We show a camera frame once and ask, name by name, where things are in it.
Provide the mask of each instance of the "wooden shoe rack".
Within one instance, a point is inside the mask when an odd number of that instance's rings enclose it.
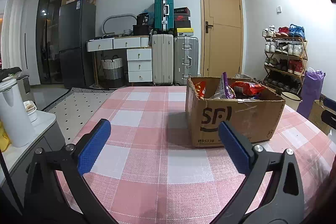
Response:
[[[280,56],[287,56],[287,57],[293,57],[295,59],[300,59],[301,62],[302,62],[302,65],[303,65],[303,70],[301,72],[300,75],[296,75],[294,73],[290,73],[290,72],[287,72],[287,71],[283,71],[283,70],[278,70],[276,68],[272,68],[272,67],[269,67],[269,66],[265,66],[264,65],[264,68],[267,72],[267,76],[270,74],[270,72],[273,70],[273,71],[278,71],[284,75],[290,75],[290,76],[293,76],[295,78],[298,78],[300,80],[300,83],[301,83],[301,88],[302,88],[302,84],[303,84],[303,80],[304,80],[304,77],[305,77],[305,71],[306,71],[306,65],[307,65],[307,60],[308,60],[308,55],[307,55],[307,51],[306,51],[306,46],[307,46],[307,43],[308,41],[307,40],[303,40],[303,38],[301,37],[264,37],[265,40],[266,39],[274,39],[274,40],[277,40],[277,41],[284,41],[284,42],[292,42],[292,41],[299,41],[301,42],[301,45],[302,45],[302,55],[301,56],[295,56],[295,55],[288,55],[288,54],[280,54],[280,53],[273,53],[273,52],[265,52],[265,55],[266,57],[269,57],[269,59],[271,60],[273,58],[273,55],[280,55]],[[283,88],[280,88],[278,86],[275,86],[275,85],[272,85],[268,82],[266,82],[265,80],[263,81],[265,85],[271,87],[271,88],[274,88],[276,90],[280,90],[280,91],[285,91]]]

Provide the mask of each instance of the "white trash can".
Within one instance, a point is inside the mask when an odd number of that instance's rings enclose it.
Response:
[[[0,120],[15,147],[26,145],[35,135],[16,79],[0,83]]]
[[[299,107],[299,104],[302,102],[302,99],[300,97],[290,92],[282,92],[281,97],[286,100],[286,105],[288,105],[295,111]]]

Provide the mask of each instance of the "checkered tablecloth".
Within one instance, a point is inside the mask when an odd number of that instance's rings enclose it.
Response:
[[[224,148],[192,148],[185,92],[183,86],[117,90],[76,136],[74,143],[101,118],[111,121],[110,138],[84,178],[119,223],[210,223],[243,181]],[[308,210],[329,174],[336,145],[287,106],[273,138],[262,145],[268,151],[295,151]],[[260,203],[269,173],[249,210]],[[62,174],[59,180],[79,210]]]

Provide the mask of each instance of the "curtain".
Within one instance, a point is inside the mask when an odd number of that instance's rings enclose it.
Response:
[[[7,0],[1,31],[2,68],[19,67],[21,62],[21,18],[25,0]]]

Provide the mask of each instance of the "door frame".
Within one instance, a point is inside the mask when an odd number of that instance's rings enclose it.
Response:
[[[240,69],[239,73],[242,71],[243,64],[243,47],[244,47],[244,19],[243,19],[243,4],[242,0],[240,2],[240,13],[241,13],[241,53],[240,53]],[[204,43],[205,43],[205,20],[204,20],[204,0],[201,0],[201,64],[199,72],[204,75]]]

